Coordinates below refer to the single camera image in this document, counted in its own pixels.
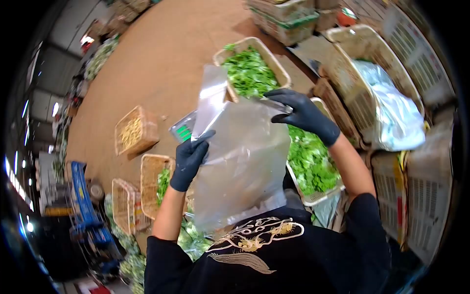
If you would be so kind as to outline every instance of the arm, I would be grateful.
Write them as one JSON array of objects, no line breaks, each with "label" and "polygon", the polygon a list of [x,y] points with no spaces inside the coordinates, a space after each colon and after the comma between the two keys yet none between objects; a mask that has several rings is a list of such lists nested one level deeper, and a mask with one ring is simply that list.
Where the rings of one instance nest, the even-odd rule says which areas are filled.
[{"label": "arm", "polygon": [[363,193],[370,193],[376,197],[376,189],[369,169],[343,133],[330,146],[329,153],[349,192],[350,201]]},{"label": "arm", "polygon": [[153,236],[169,241],[178,239],[186,191],[209,149],[205,140],[214,134],[207,132],[198,140],[186,140],[176,148],[176,168],[155,217]]},{"label": "arm", "polygon": [[294,109],[292,114],[274,116],[271,119],[273,123],[286,123],[317,134],[328,147],[350,194],[350,200],[363,193],[370,193],[375,197],[374,182],[357,151],[341,133],[338,126],[327,118],[307,96],[292,90],[278,89],[265,93],[265,97]]},{"label": "arm", "polygon": [[155,217],[152,228],[153,236],[170,241],[178,239],[185,195],[185,192],[176,191],[171,186],[168,187],[163,197],[162,205]]}]

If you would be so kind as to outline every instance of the vegetable pile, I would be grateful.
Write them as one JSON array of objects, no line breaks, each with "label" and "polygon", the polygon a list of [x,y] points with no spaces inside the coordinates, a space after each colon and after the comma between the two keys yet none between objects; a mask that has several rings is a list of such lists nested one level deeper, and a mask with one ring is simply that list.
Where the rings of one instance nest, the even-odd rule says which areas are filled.
[{"label": "vegetable pile", "polygon": [[85,77],[92,80],[96,77],[104,63],[108,60],[111,53],[118,45],[117,37],[106,40],[103,45],[99,46],[93,58],[86,64]]},{"label": "vegetable pile", "polygon": [[212,245],[213,241],[206,239],[204,233],[199,232],[192,222],[183,219],[177,243],[192,261],[196,261]]},{"label": "vegetable pile", "polygon": [[127,149],[134,145],[142,135],[141,119],[130,120],[121,131],[122,149]]},{"label": "vegetable pile", "polygon": [[[224,49],[235,51],[235,44],[228,44]],[[232,86],[243,97],[262,97],[265,92],[279,87],[274,72],[252,46],[227,58],[222,66],[227,69]]]},{"label": "vegetable pile", "polygon": [[104,199],[104,211],[110,219],[111,232],[126,250],[126,258],[119,264],[119,273],[132,279],[131,290],[134,294],[144,293],[144,272],[147,258],[141,254],[139,245],[133,235],[124,233],[113,221],[112,196],[106,195]]},{"label": "vegetable pile", "polygon": [[65,170],[65,157],[67,155],[67,137],[68,126],[64,126],[57,139],[60,142],[59,152],[55,154],[52,159],[52,171],[54,172],[54,179],[57,183],[65,183],[64,170]]},{"label": "vegetable pile", "polygon": [[161,173],[158,174],[158,189],[157,189],[157,204],[160,207],[163,201],[168,184],[170,183],[170,170],[164,168]]},{"label": "vegetable pile", "polygon": [[323,142],[315,134],[288,127],[290,147],[287,161],[302,193],[310,195],[334,188],[340,175]]}]

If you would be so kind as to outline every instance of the gloved hand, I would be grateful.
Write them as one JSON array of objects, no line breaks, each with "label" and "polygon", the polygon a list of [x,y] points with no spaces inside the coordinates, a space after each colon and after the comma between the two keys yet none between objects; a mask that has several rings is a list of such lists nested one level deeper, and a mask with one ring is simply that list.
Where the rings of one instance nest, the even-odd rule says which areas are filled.
[{"label": "gloved hand", "polygon": [[186,140],[176,147],[176,168],[170,180],[170,186],[176,191],[186,192],[204,160],[209,143],[205,140],[215,134],[208,131],[197,141]]},{"label": "gloved hand", "polygon": [[289,105],[291,114],[275,115],[273,123],[284,123],[317,134],[325,146],[330,147],[341,133],[338,126],[327,118],[304,94],[288,89],[277,89],[264,94],[265,97]]}]

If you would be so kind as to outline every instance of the embroidered design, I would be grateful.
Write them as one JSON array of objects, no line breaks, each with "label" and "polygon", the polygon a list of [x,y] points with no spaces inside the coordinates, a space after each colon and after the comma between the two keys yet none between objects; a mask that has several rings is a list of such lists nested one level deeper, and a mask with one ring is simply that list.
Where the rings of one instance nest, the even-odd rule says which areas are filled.
[{"label": "embroidered design", "polygon": [[304,234],[303,225],[293,222],[292,218],[280,220],[267,217],[248,221],[231,230],[227,235],[214,242],[206,252],[235,247],[245,252],[255,252],[273,241],[295,238]]},{"label": "embroidered design", "polygon": [[211,253],[207,256],[211,257],[213,260],[217,262],[249,266],[252,269],[262,274],[271,274],[275,272],[275,270],[270,270],[268,265],[261,258],[250,253],[234,253],[234,254],[219,254],[219,255],[215,253]]}]

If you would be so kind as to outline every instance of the warehouse floor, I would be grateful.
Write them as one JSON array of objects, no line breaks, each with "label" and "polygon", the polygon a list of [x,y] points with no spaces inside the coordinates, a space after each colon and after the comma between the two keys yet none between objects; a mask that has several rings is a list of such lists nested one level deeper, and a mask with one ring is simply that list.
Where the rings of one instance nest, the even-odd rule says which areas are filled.
[{"label": "warehouse floor", "polygon": [[148,153],[174,156],[178,145],[168,128],[197,107],[204,64],[224,45],[247,36],[260,38],[275,54],[307,67],[280,43],[262,34],[243,1],[163,0],[121,37],[73,119],[67,160],[88,163],[87,178],[97,178],[106,193],[113,178],[140,186],[140,156],[117,157],[114,126],[136,105],[168,116],[159,124],[160,142]]}]

